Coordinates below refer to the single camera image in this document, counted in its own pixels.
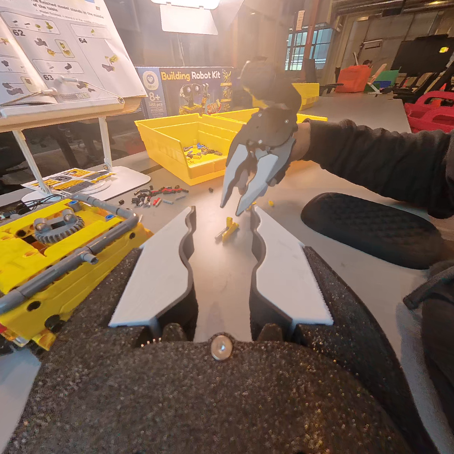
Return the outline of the yellow plastic bin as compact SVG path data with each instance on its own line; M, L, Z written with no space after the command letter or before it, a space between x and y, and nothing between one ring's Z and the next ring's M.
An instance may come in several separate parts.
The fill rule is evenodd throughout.
M222 157L212 156L210 158L215 162L212 172L225 169L233 138L251 117L260 111L259 108L255 108L217 113L211 115L211 120L207 120L208 126L200 133L200 137L208 140L206 143L208 147L223 153Z
M230 144L243 126L197 113L139 120L135 125L148 156L190 186L224 175ZM195 143L214 153L188 158L185 149Z

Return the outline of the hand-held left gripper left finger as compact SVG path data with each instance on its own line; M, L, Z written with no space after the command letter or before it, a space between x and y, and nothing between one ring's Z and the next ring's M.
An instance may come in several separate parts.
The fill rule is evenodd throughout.
M197 299L189 259L196 207L186 207L140 247L141 253L109 327L143 326L162 334L171 323L194 334Z

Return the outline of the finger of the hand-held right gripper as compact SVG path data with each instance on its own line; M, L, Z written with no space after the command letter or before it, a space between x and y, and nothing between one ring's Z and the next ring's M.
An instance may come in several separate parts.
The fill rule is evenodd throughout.
M224 208L230 199L234 187L238 188L241 196L246 193L251 171L251 156L246 145L238 144L229 159L224 174L221 208Z
M282 173L286 172L293 147L293 139L287 139L277 147L266 146L248 151L241 165L236 182L241 196L236 215L241 215L257 198L263 196L269 186L274 186Z

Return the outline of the yellow grey bricks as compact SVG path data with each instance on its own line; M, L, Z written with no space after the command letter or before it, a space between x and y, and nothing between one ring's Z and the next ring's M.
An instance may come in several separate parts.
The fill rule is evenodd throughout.
M183 153L187 161L198 161L205 156L223 156L222 152L212 149L202 143L198 143L197 141L194 145L183 147Z

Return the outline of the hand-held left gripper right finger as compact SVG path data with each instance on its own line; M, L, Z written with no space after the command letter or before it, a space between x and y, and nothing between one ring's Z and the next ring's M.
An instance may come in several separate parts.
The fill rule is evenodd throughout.
M306 246L263 209L251 210L251 332L276 324L282 332L297 325L333 326L333 316L310 266Z

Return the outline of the sticker sheet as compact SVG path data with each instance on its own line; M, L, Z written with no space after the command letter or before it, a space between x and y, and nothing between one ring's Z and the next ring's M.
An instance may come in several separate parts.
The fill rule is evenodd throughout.
M55 173L43 178L43 189L40 183L35 180L22 184L23 187L34 192L41 192L45 195L59 194L70 196L76 193L92 193L109 187L111 179L116 177L111 171L89 171L80 168Z

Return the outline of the wooden booklet stand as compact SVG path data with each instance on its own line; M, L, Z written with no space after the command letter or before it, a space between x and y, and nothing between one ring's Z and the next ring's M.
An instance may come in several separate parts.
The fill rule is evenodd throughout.
M12 132L14 138L39 184L39 189L50 195L51 189L44 183L42 175L31 154L23 134L24 129L53 126L56 124L98 119L104 151L104 165L113 169L107 117L129 114L135 111L144 96L126 97L118 95L111 99L80 100L66 104L1 107L0 131Z

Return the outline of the stack of yellow bins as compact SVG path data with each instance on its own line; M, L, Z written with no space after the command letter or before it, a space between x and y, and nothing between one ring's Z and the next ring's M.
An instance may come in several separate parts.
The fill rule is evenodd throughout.
M299 112L312 107L319 99L319 83L292 83L301 97Z

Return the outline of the instruction booklet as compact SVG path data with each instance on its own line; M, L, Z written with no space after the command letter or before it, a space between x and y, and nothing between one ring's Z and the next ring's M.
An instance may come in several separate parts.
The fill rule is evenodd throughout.
M104 1L0 2L1 106L143 98Z

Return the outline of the person's right hand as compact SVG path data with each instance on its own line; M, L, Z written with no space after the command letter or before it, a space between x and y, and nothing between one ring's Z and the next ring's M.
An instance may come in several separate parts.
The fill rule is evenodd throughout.
M291 162L309 161L306 155L310 148L310 127L310 122L299 123L297 131L293 133L295 143L290 155Z

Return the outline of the yellow brick piece grey axle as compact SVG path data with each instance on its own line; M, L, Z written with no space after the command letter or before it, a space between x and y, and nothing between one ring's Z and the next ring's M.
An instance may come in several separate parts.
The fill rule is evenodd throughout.
M219 232L218 235L215 236L215 242L216 243L226 243L230 241L230 238L236 233L236 231L239 229L239 223L234 221L232 217L227 217L226 218L226 226L225 228Z

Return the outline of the grey desk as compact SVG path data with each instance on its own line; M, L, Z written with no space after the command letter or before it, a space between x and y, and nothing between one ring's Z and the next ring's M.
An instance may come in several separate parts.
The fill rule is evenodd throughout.
M410 132L401 100L386 95L331 94L322 96L307 114L338 122L349 118L356 124ZM158 167L146 152L114 161L115 165L142 171L151 184L175 185L181 181ZM239 220L240 228L224 245L215 236L234 217L237 190L224 209L219 208L223 179L213 179L189 188L189 195L173 205L139 209L142 222L157 232L188 205L196 206L195 252L190 258L199 313L195 341L205 341L217 332L227 332L240 341L250 341L249 292L251 274L257 263L252 254L249 212ZM282 182L258 199L258 206L276 219L305 245L311 246L367 305L392 345L418 408L421 420L440 453L453 453L453 435L423 360L419 315L402 303L404 296L419 286L425 272L402 268L359 252L309 229L300 219L307 202L320 193L339 192L393 205L428 219L419 209L406 207L332 175L312 162L292 163ZM275 207L268 206L268 201ZM30 352L1 357L1 453L25 406L40 363Z

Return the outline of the person's right forearm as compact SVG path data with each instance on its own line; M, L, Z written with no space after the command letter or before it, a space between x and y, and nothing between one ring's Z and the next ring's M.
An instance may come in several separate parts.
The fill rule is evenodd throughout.
M351 120L310 124L305 160L383 197L423 208L434 218L454 213L453 130L391 132Z

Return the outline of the black monitor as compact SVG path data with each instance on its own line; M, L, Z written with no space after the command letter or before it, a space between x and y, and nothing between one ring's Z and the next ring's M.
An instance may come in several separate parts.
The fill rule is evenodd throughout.
M391 70L397 70L408 77L440 73L448 65L453 51L454 38L448 35L431 35L402 41Z

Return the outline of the yellow tracked brick vehicle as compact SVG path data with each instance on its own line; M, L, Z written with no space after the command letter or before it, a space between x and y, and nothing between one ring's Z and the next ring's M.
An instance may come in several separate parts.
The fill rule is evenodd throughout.
M76 194L1 224L1 356L49 350L74 310L153 235L120 205Z

